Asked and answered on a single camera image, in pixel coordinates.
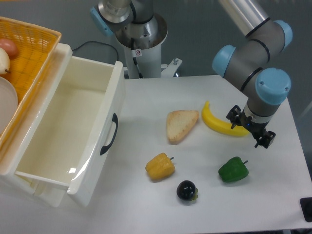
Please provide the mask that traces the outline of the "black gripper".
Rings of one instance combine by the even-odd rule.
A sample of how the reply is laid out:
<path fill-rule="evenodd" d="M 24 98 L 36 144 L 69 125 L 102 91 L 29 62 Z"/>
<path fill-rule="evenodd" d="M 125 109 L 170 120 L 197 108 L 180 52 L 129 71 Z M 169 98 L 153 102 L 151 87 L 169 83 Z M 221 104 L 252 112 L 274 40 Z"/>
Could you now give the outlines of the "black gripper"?
<path fill-rule="evenodd" d="M 273 143 L 276 134 L 272 131 L 266 131 L 266 125 L 269 120 L 267 117 L 260 117 L 257 115 L 247 116 L 245 113 L 241 112 L 238 105 L 235 105 L 226 115 L 231 123 L 231 129 L 236 126 L 243 126 L 248 130 L 256 140 L 255 148 L 258 146 L 268 149 Z"/>

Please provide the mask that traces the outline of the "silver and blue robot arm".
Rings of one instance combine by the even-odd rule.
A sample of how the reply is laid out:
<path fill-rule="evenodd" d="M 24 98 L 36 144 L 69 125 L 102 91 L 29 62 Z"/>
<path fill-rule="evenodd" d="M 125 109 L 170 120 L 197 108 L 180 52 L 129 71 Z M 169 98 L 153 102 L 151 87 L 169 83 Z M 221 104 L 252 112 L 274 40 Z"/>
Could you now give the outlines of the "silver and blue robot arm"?
<path fill-rule="evenodd" d="M 257 146 L 268 148 L 275 133 L 266 126 L 286 99 L 291 80 L 283 70 L 262 65 L 291 43 L 293 32 L 284 21 L 272 21 L 254 0 L 220 4 L 247 39 L 241 48 L 224 46 L 212 62 L 213 70 L 248 98 L 243 109 L 234 106 L 228 112 L 229 128 L 243 127 Z M 153 1 L 101 0 L 90 14 L 102 34 L 114 35 L 123 46 L 129 78 L 160 78 L 169 73 L 161 69 L 167 24 L 154 12 Z"/>

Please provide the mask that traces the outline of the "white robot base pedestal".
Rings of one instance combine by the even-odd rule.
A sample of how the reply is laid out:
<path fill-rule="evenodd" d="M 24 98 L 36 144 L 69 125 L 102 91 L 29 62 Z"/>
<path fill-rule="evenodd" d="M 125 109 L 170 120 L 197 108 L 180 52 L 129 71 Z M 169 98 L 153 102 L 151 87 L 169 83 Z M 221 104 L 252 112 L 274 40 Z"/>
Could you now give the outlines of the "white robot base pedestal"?
<path fill-rule="evenodd" d="M 156 13 L 145 24 L 129 23 L 116 32 L 124 50 L 129 79 L 177 76 L 181 59 L 174 58 L 169 64 L 162 64 L 162 44 L 167 35 L 167 23 Z"/>

